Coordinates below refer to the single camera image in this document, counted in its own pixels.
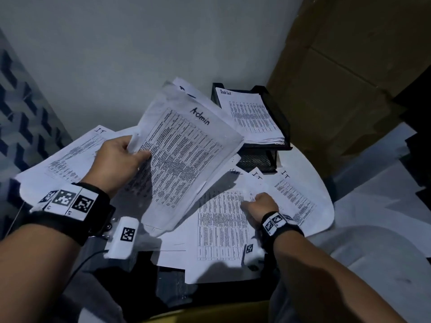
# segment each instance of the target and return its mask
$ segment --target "person's left hand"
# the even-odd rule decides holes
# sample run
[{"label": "person's left hand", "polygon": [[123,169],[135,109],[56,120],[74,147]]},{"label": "person's left hand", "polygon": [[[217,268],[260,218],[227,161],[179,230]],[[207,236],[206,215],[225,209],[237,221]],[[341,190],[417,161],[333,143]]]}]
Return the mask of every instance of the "person's left hand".
[{"label": "person's left hand", "polygon": [[150,151],[130,154],[127,151],[132,136],[122,136],[103,143],[94,159],[90,171],[81,180],[94,185],[110,198],[137,172],[140,165],[151,156]]}]

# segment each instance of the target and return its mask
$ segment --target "wristband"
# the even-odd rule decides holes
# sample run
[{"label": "wristband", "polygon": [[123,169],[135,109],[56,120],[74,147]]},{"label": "wristband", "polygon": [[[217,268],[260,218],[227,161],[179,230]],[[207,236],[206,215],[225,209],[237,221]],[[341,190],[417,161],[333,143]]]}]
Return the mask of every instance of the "wristband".
[{"label": "wristband", "polygon": [[49,192],[30,210],[26,223],[53,228],[83,246],[89,236],[109,230],[114,211],[104,191],[88,183],[73,183]]},{"label": "wristband", "polygon": [[283,232],[290,230],[304,235],[302,230],[299,228],[298,223],[288,215],[280,214],[276,211],[265,214],[262,218],[262,224],[260,227],[262,248],[267,252],[267,254],[272,254],[274,252],[272,247],[275,239]]}]

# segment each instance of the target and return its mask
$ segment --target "human arm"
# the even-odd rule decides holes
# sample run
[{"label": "human arm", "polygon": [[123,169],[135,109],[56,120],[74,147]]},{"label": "human arm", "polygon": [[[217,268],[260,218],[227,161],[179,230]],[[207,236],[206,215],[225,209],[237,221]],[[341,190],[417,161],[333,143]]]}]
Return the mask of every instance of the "human arm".
[{"label": "human arm", "polygon": [[[106,141],[82,182],[110,197],[150,157],[127,152],[131,136]],[[36,322],[61,293],[80,245],[69,236],[26,224],[0,242],[0,322]]]},{"label": "human arm", "polygon": [[[278,211],[266,193],[243,207],[256,222]],[[315,247],[296,231],[274,240],[281,279],[302,322],[405,322],[356,274]]]}]

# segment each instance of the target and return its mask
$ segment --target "person's right arm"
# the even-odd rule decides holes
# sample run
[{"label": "person's right arm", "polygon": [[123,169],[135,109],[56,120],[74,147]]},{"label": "person's right arm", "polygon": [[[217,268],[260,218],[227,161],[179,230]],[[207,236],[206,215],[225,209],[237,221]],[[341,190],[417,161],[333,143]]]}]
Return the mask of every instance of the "person's right arm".
[{"label": "person's right arm", "polygon": [[[278,211],[266,193],[244,208],[259,223]],[[368,284],[296,231],[280,234],[274,255],[302,322],[405,322]]]}]

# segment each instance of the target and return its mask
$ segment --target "geometric pattern wallpaper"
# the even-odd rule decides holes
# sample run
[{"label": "geometric pattern wallpaper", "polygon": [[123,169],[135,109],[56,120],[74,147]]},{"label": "geometric pattern wallpaper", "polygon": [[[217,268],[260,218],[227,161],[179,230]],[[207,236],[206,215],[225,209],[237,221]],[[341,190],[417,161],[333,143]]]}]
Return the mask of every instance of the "geometric pattern wallpaper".
[{"label": "geometric pattern wallpaper", "polygon": [[0,239],[22,205],[12,178],[71,141],[0,31]]}]

